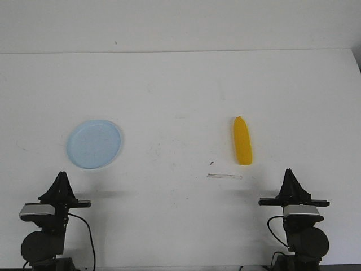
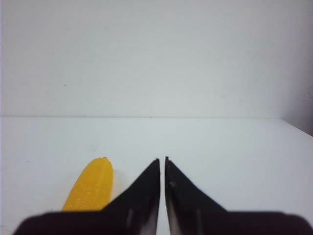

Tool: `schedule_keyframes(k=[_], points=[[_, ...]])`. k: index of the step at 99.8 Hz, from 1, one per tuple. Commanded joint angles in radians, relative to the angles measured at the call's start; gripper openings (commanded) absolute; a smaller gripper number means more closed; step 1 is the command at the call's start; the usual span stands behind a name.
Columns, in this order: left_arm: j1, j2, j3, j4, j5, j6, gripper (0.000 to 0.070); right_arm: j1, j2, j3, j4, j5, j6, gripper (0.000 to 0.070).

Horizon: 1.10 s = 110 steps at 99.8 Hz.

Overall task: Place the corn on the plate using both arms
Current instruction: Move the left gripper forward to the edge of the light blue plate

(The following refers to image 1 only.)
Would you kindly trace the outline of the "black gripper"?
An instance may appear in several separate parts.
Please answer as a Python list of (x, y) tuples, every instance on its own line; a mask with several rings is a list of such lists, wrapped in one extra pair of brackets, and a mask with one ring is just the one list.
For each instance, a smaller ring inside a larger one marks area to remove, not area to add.
[[(291, 195), (297, 199), (285, 199), (289, 196), (288, 191), (288, 180), (290, 178), (290, 186), (292, 187)], [(328, 207), (330, 202), (323, 199), (312, 199), (311, 194), (302, 188), (300, 183), (297, 181), (292, 170), (286, 169), (284, 179), (280, 191), (276, 198), (260, 198), (258, 201), (259, 206), (281, 206), (285, 207), (288, 205), (310, 205), (316, 207)]]
[(37, 226), (62, 226), (68, 223), (68, 213), (71, 208), (90, 208), (90, 200), (79, 200), (75, 197), (74, 192), (69, 183), (67, 173), (65, 171), (59, 172), (55, 181), (50, 188), (41, 195), (38, 199), (40, 202), (58, 202), (62, 198), (61, 191), (61, 178), (63, 184), (63, 198), (65, 202), (75, 203), (38, 203), (38, 204), (49, 204), (55, 207), (54, 215), (39, 215), (25, 217), (25, 222), (33, 222)]

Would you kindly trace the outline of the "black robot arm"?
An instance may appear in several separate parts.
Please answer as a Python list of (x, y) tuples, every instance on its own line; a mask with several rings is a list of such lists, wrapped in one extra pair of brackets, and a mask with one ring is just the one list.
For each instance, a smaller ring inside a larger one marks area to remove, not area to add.
[(320, 270), (320, 262), (329, 251), (327, 235), (315, 224), (324, 220), (319, 207), (327, 207), (327, 200), (313, 199), (302, 188), (290, 168), (285, 170), (284, 180), (275, 198), (260, 198), (261, 206), (280, 206), (279, 217), (287, 241), (280, 243), (291, 253), (274, 252), (269, 270)]
[(88, 231), (90, 225), (72, 208), (89, 208), (91, 201), (75, 197), (67, 173), (59, 172), (50, 188), (37, 203), (26, 203), (19, 213), (24, 222), (33, 222), (39, 231), (28, 234), (21, 244), (21, 255), (32, 270), (77, 270), (73, 259), (58, 257), (64, 253), (65, 234), (69, 217), (82, 220)]

